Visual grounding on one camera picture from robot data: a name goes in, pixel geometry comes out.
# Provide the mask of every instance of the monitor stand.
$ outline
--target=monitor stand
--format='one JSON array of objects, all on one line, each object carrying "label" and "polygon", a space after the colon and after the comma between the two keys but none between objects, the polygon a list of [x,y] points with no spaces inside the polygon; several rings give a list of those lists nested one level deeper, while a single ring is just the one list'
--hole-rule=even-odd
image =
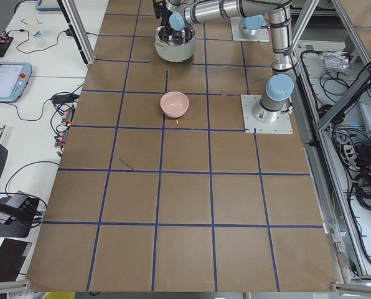
[{"label": "monitor stand", "polygon": [[[0,199],[0,202],[5,204],[10,199],[10,197],[3,197]],[[34,207],[32,211],[29,209],[24,209],[23,207],[19,207],[20,211],[26,211],[29,214],[35,216],[35,212],[37,210],[37,206],[39,205],[39,200],[37,198],[30,198],[28,197],[26,201]],[[13,238],[26,238],[29,235],[31,224],[29,223],[21,223],[19,221],[15,221],[12,219],[7,220],[4,224],[0,222],[0,237],[13,237]]]}]

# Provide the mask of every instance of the metal pot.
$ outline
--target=metal pot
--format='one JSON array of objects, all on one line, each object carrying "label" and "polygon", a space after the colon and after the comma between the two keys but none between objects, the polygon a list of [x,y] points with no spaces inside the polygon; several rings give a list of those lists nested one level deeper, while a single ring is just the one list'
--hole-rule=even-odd
[{"label": "metal pot", "polygon": [[167,26],[159,26],[156,29],[155,49],[157,54],[166,61],[186,61],[195,52],[194,28],[185,27],[181,31],[175,31]]}]

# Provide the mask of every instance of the white desk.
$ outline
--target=white desk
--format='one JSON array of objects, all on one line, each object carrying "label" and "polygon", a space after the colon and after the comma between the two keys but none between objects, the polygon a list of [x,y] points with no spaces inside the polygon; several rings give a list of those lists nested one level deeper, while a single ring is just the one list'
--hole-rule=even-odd
[{"label": "white desk", "polygon": [[[77,0],[76,3],[85,29],[88,32],[98,33],[108,0]],[[54,44],[57,34],[67,28],[61,12],[39,12],[35,10],[34,2],[25,2],[19,6],[6,30],[27,29],[27,26],[21,22],[23,18],[26,22],[32,22],[33,19],[35,21],[37,18],[43,23],[39,27],[43,39],[36,40],[31,37],[31,40],[21,47],[25,51]],[[33,68],[28,86],[22,97],[15,103],[21,117],[27,119],[39,117],[46,99],[58,92],[72,92],[83,83],[87,67],[80,57],[73,38],[62,34],[57,46],[43,52],[22,54],[16,49],[16,45],[26,39],[26,33],[13,32],[10,36],[14,36],[14,41],[6,55],[0,58],[0,62],[29,62]],[[96,40],[96,36],[90,36],[93,47]],[[59,163],[60,157],[57,155],[58,149],[54,147],[54,133],[50,127],[50,119],[54,111],[53,105],[49,102],[39,121],[21,121],[14,107],[0,104],[0,125],[9,127],[3,143],[9,150],[9,155],[0,180],[0,192],[4,192],[7,180],[23,165],[34,161]],[[56,114],[53,124],[58,125],[60,120],[61,116]],[[56,172],[57,166],[50,163],[29,166],[18,173],[11,181],[8,190],[9,192],[21,190],[39,196],[48,202]],[[39,204],[39,210],[43,209],[43,204]],[[29,268],[38,234],[39,227],[31,229],[27,238],[20,239],[32,242],[31,251],[24,262],[21,273],[26,273]],[[18,280],[23,279],[23,276],[18,276]]]}]

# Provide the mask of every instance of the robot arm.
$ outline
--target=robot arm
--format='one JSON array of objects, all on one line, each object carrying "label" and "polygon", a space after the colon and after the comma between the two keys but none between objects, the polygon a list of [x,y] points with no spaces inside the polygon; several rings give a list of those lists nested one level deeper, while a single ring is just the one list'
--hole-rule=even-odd
[{"label": "robot arm", "polygon": [[272,67],[283,72],[292,69],[296,61],[291,57],[291,3],[292,0],[167,0],[166,7],[172,12],[170,25],[177,31],[201,22],[268,13],[274,53]]}]

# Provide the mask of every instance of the power adapter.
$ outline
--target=power adapter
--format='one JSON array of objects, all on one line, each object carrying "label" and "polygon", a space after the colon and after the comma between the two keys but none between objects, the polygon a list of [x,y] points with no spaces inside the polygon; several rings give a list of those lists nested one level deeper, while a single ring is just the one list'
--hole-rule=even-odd
[{"label": "power adapter", "polygon": [[67,93],[63,95],[53,95],[51,101],[54,105],[62,105],[67,103],[73,103],[79,96],[75,93]]}]

